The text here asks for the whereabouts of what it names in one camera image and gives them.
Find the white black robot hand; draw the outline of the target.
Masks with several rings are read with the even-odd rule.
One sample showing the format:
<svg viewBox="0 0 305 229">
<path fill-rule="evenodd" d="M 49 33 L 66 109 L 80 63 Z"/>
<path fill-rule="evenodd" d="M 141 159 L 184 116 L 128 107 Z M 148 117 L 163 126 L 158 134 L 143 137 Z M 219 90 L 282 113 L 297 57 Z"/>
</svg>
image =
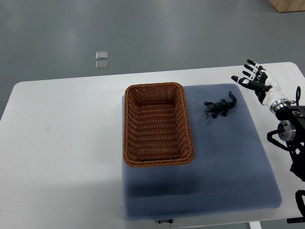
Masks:
<svg viewBox="0 0 305 229">
<path fill-rule="evenodd" d="M 242 71 L 244 77 L 233 75 L 231 77 L 242 87 L 254 91 L 258 101 L 270 109 L 274 106 L 290 104 L 288 98 L 283 95 L 282 89 L 272 73 L 266 70 L 262 65 L 248 59 Z"/>
</svg>

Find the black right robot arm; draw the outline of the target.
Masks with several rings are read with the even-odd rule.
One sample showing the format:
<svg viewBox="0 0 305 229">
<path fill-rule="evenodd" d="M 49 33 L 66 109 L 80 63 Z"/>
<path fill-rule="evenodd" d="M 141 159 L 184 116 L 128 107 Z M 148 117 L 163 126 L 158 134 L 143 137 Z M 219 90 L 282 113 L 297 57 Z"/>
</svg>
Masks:
<svg viewBox="0 0 305 229">
<path fill-rule="evenodd" d="M 284 103 L 274 108 L 279 120 L 276 130 L 267 133 L 267 140 L 287 152 L 292 160 L 290 171 L 305 180 L 305 107 Z"/>
</svg>

